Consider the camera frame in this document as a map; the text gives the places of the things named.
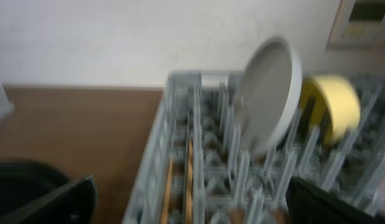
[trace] white wall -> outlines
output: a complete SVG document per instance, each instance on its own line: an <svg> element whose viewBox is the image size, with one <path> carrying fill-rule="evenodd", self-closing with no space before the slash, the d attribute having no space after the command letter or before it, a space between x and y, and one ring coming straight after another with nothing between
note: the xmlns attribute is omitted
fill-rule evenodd
<svg viewBox="0 0 385 224"><path fill-rule="evenodd" d="M0 0L0 79L161 86L175 69L242 69L284 34L304 70L385 72L385 52L326 50L338 0Z"/></svg>

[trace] digital display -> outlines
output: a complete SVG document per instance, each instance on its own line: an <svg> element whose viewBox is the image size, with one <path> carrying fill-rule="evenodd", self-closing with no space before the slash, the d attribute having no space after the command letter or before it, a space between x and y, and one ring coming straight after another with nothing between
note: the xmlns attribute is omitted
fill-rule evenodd
<svg viewBox="0 0 385 224"><path fill-rule="evenodd" d="M361 2L354 5L350 22L381 22L385 15L385 2Z"/></svg>

